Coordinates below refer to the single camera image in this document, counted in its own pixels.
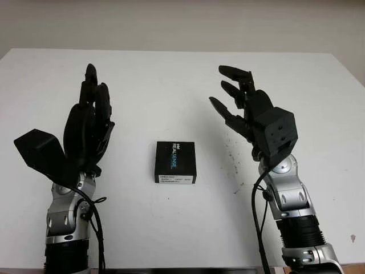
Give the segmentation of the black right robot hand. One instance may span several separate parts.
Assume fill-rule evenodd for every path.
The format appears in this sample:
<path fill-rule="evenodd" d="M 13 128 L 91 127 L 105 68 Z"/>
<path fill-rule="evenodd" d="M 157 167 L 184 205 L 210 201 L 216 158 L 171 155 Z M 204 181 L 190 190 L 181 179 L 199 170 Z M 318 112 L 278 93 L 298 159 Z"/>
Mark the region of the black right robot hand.
<path fill-rule="evenodd" d="M 237 108 L 244 110 L 244 116 L 231 114 L 225 105 L 212 96 L 209 100 L 214 109 L 223 117 L 225 124 L 252 144 L 253 160 L 259 162 L 262 158 L 262 152 L 255 140 L 253 123 L 256 117 L 272 109 L 273 104 L 267 93 L 255 89 L 250 71 L 225 65 L 220 65 L 218 70 L 225 77 L 238 83 L 239 87 L 236 87 L 222 80 L 221 87 L 234 99 Z"/>

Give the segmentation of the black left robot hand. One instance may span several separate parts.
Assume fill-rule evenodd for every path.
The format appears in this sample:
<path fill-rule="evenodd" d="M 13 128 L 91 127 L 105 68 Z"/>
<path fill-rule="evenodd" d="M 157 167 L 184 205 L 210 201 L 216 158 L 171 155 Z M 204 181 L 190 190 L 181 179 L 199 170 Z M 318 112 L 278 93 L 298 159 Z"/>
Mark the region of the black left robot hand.
<path fill-rule="evenodd" d="M 88 64 L 79 102 L 70 111 L 63 134 L 67 162 L 78 172 L 101 175 L 98 162 L 107 150 L 115 123 L 108 86 L 98 84 L 96 68 Z"/>

